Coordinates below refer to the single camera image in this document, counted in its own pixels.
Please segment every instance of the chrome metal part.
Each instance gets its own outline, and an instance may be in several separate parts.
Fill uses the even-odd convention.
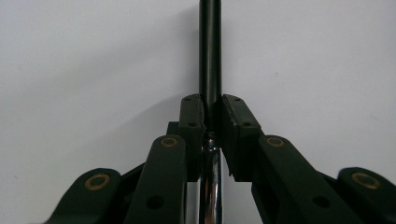
[[[204,140],[199,207],[201,224],[222,223],[220,153],[219,143],[214,137]]]

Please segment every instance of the screw hole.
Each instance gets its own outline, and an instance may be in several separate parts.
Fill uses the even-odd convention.
[[[285,145],[281,139],[275,137],[268,138],[267,143],[273,147],[283,147]]]
[[[352,179],[367,189],[378,189],[381,186],[377,179],[362,172],[352,174]]]
[[[322,208],[328,208],[330,207],[330,202],[327,198],[323,196],[318,196],[312,199],[312,202]]]
[[[156,210],[163,206],[165,200],[161,196],[152,196],[147,201],[147,206],[149,209]]]
[[[85,181],[85,188],[88,190],[102,189],[110,182],[110,176],[107,174],[93,175]]]
[[[165,137],[161,141],[161,146],[163,147],[174,147],[175,145],[177,145],[177,140],[173,137]]]

